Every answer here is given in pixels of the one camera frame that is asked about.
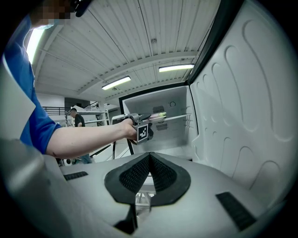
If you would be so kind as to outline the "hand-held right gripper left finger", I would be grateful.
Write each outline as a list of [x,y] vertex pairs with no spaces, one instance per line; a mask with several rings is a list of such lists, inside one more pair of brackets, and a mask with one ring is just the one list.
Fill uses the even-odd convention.
[[100,238],[149,238],[151,228],[136,217],[135,196],[148,176],[147,153],[88,165],[61,167],[68,184],[95,218],[87,231]]

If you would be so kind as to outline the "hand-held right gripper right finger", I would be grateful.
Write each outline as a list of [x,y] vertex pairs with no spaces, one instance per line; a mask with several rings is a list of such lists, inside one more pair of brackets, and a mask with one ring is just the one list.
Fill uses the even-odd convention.
[[230,238],[239,233],[216,195],[230,192],[254,217],[266,207],[247,189],[221,171],[196,162],[161,154],[183,167],[191,178],[187,192],[174,204],[152,207],[137,229],[139,238]]

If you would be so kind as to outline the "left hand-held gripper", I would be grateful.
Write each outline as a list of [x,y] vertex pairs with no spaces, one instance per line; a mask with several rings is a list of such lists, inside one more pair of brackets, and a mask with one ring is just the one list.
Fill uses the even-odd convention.
[[153,138],[154,133],[151,129],[152,123],[147,121],[151,117],[150,113],[131,113],[127,114],[127,117],[133,120],[133,127],[136,129],[137,132],[136,141],[130,140],[132,144],[138,145],[140,143],[147,142],[148,140],[151,140]]

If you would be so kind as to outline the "person's left hand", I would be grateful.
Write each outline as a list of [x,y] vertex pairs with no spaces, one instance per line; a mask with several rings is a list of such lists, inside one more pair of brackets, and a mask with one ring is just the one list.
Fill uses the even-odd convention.
[[132,119],[125,119],[120,123],[122,137],[130,140],[136,141],[137,139],[137,132],[136,129],[133,127],[133,120]]

